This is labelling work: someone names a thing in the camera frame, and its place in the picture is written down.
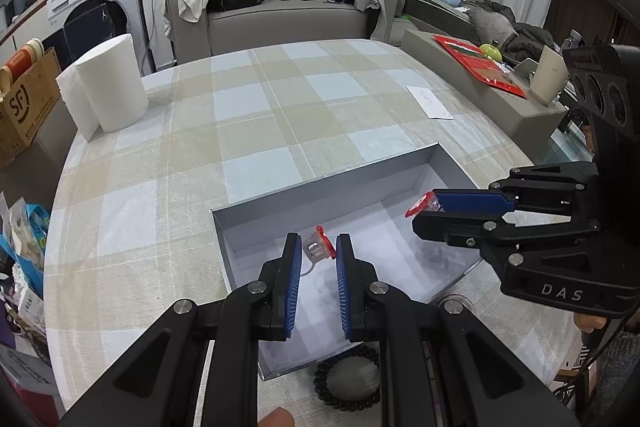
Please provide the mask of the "person's hand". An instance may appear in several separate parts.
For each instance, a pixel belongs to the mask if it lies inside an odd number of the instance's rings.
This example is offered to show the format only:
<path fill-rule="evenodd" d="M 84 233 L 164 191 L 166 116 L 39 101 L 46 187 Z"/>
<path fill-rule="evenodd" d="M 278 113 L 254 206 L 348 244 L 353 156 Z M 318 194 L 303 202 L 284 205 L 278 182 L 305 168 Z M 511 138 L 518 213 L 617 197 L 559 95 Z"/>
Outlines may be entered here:
<path fill-rule="evenodd" d="M 604 329 L 606 322 L 608 321 L 604 317 L 596 317 L 595 315 L 582 313 L 575 313 L 573 320 L 578 329 L 587 334 Z"/>

